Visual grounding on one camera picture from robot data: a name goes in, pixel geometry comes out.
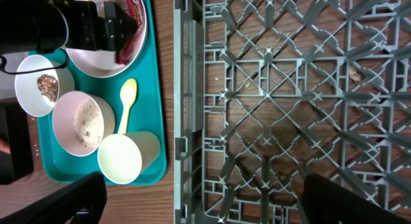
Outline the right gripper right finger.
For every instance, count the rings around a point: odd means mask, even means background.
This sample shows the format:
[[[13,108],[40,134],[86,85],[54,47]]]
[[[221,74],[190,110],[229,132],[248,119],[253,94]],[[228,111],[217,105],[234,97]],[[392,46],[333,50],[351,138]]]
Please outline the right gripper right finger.
[[[304,179],[301,203],[310,223],[410,224],[316,173]]]

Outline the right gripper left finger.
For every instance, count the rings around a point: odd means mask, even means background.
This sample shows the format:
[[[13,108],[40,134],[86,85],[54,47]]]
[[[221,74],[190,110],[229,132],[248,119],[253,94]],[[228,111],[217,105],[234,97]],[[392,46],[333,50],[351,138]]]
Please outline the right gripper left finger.
[[[107,203],[102,173],[95,171],[1,219],[7,223],[99,223]]]

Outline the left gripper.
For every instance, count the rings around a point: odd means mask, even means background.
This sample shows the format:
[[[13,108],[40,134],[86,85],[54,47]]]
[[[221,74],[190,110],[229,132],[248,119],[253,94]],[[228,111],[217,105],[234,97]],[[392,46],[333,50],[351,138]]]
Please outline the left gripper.
[[[125,44],[127,14],[112,1],[103,2],[104,16],[93,1],[72,1],[64,10],[68,25],[66,47],[88,51],[120,51]]]

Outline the red snack wrapper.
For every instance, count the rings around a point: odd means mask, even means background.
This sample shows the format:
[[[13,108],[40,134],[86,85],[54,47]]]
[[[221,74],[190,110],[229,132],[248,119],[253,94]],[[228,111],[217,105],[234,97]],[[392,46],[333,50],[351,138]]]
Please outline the red snack wrapper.
[[[121,9],[127,14],[126,24],[122,25],[125,31],[125,44],[116,53],[116,63],[127,65],[134,55],[135,44],[138,41],[137,32],[143,26],[141,0],[115,0]]]

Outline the white bowl with food scraps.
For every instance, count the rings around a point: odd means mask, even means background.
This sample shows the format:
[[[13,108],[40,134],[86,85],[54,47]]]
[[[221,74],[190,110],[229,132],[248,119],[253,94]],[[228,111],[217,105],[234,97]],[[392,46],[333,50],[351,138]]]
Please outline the white bowl with food scraps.
[[[74,78],[68,68],[41,55],[25,58],[15,76],[15,93],[20,106],[31,116],[51,113],[56,102],[75,90]]]

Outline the pink bowl with rice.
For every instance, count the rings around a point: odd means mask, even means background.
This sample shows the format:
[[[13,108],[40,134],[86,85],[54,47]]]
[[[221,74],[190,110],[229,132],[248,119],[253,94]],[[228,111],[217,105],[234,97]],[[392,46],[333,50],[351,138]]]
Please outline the pink bowl with rice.
[[[104,99],[77,90],[57,101],[52,117],[59,145],[76,157],[94,153],[114,133],[115,124],[114,112]]]

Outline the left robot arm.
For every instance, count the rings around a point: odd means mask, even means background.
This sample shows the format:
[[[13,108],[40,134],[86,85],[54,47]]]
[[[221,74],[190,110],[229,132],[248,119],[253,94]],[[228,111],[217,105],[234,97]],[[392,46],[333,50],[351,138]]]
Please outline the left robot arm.
[[[1,0],[1,53],[52,53],[61,47],[120,51],[138,25],[116,2]]]

